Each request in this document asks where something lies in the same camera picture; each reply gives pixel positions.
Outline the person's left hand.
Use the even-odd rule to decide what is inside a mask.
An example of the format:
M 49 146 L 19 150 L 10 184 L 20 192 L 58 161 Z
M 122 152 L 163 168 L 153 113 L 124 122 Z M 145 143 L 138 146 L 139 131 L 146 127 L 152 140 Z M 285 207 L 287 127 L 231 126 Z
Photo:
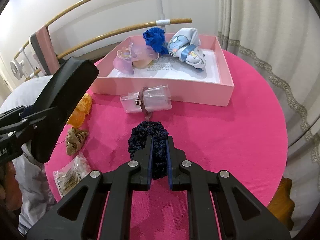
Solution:
M 10 211 L 18 210 L 22 206 L 22 193 L 15 176 L 16 170 L 13 162 L 10 161 L 5 165 L 5 175 L 1 185 L 1 200 Z

